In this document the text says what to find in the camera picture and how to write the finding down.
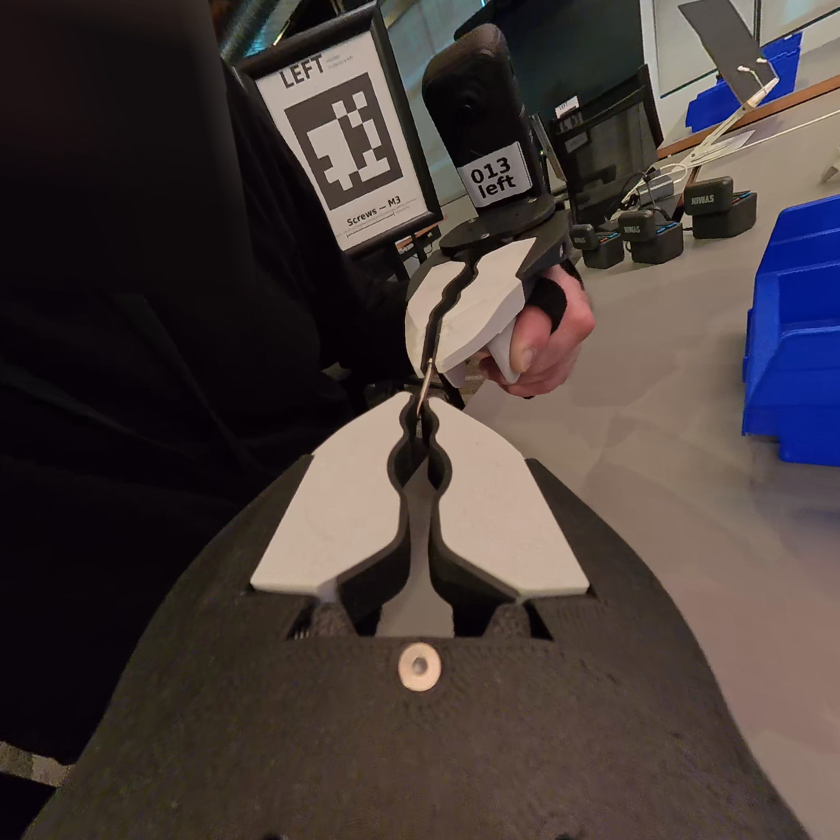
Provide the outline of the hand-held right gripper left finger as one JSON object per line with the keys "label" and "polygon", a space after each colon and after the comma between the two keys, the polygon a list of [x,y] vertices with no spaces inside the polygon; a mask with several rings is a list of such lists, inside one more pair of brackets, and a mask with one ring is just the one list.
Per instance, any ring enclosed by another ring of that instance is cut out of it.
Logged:
{"label": "hand-held right gripper left finger", "polygon": [[414,394],[398,393],[314,450],[252,573],[254,590],[339,603],[361,635],[380,632],[412,564],[405,485],[416,469],[416,407]]}

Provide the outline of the person's black clothed torso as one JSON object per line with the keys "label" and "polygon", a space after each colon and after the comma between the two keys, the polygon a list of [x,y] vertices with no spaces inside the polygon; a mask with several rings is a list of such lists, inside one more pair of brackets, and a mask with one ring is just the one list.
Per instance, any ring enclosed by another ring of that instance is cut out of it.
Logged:
{"label": "person's black clothed torso", "polygon": [[410,372],[201,2],[2,2],[2,741],[73,764],[213,538]]}

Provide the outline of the black mesh desk organizer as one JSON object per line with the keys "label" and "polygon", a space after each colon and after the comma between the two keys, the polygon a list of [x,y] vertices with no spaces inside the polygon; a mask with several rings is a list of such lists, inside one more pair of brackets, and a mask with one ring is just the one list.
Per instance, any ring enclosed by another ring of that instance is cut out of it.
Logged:
{"label": "black mesh desk organizer", "polygon": [[648,66],[553,117],[549,139],[566,182],[573,224],[599,227],[656,162],[664,139]]}

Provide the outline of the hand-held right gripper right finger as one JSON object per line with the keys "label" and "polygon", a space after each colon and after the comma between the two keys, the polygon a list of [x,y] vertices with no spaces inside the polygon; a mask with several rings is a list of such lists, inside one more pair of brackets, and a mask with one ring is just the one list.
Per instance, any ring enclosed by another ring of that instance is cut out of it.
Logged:
{"label": "hand-held right gripper right finger", "polygon": [[584,595],[590,582],[527,460],[443,401],[427,403],[435,489],[428,568],[456,636],[480,636],[501,606]]}

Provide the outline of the black framed tag sign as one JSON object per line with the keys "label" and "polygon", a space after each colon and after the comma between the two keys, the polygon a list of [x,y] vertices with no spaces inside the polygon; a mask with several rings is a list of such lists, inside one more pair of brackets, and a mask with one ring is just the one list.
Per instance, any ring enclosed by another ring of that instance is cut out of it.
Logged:
{"label": "black framed tag sign", "polygon": [[443,215],[379,4],[235,68],[297,157],[342,252],[381,251],[406,279],[398,244],[416,243]]}

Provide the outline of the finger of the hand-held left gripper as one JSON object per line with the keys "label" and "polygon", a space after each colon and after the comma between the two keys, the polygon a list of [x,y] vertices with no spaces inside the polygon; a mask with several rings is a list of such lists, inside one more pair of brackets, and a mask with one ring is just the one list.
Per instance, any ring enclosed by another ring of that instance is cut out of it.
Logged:
{"label": "finger of the hand-held left gripper", "polygon": [[515,240],[482,256],[474,279],[443,316],[435,365],[446,381],[459,388],[466,380],[466,363],[488,350],[505,377],[514,384],[519,373],[510,362],[512,332],[526,304],[517,272],[535,238]]}
{"label": "finger of the hand-held left gripper", "polygon": [[413,276],[418,285],[408,299],[405,346],[415,373],[424,377],[433,361],[443,380],[464,380],[466,359],[481,347],[480,304],[469,286],[476,268],[453,259],[430,259]]}

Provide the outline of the blue plastic parts bin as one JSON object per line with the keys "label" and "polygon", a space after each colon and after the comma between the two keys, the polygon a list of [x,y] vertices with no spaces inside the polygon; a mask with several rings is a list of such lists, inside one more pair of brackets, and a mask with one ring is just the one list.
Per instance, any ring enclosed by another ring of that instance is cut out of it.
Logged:
{"label": "blue plastic parts bin", "polygon": [[783,210],[755,276],[742,434],[783,461],[839,466],[839,195]]}
{"label": "blue plastic parts bin", "polygon": [[[775,87],[761,101],[761,106],[794,91],[802,52],[802,38],[802,31],[797,31],[761,48],[763,57],[769,61],[779,78]],[[727,82],[719,78],[714,86],[699,93],[689,104],[686,127],[692,133],[699,132],[730,117],[739,108],[740,103]]]}

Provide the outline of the black tablet on stand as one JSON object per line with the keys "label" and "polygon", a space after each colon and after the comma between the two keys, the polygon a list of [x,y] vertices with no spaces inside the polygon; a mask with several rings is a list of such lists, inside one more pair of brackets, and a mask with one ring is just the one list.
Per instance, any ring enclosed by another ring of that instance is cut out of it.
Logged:
{"label": "black tablet on stand", "polygon": [[[700,169],[737,151],[746,151],[781,131],[779,118],[793,106],[790,92],[774,101],[773,91],[779,90],[780,78],[767,59],[760,44],[732,2],[680,3],[678,9],[692,27],[704,51],[712,61],[716,73],[726,82],[730,77],[743,76],[749,82],[737,81],[732,90],[735,108],[732,114],[699,130],[688,118],[680,119],[675,132],[689,133],[680,139],[666,139],[658,147],[658,166],[675,175],[684,169],[683,178],[699,175]],[[742,74],[741,67],[750,68]]]}

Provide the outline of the person's left hand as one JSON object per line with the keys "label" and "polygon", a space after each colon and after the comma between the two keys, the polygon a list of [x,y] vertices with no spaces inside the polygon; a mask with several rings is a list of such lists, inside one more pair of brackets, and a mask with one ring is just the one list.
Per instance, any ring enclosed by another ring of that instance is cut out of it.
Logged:
{"label": "person's left hand", "polygon": [[563,290],[566,309],[559,326],[552,329],[549,316],[527,305],[518,315],[510,344],[511,368],[519,374],[515,383],[500,378],[500,387],[522,398],[546,395],[569,378],[582,343],[592,334],[595,318],[581,283],[557,269],[551,281]]}

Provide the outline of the black battery charger case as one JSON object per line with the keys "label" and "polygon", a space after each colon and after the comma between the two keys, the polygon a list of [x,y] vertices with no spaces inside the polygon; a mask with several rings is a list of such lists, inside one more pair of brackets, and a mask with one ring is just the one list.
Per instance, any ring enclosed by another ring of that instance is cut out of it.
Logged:
{"label": "black battery charger case", "polygon": [[607,270],[624,261],[624,243],[615,230],[601,231],[591,224],[575,224],[570,227],[570,240],[582,252],[587,268]]}
{"label": "black battery charger case", "polygon": [[617,232],[628,247],[632,261],[643,266],[659,266],[683,255],[684,227],[655,207],[620,213]]}
{"label": "black battery charger case", "polygon": [[685,214],[691,216],[695,240],[735,238],[756,223],[758,194],[737,191],[724,175],[688,185],[683,193]]}

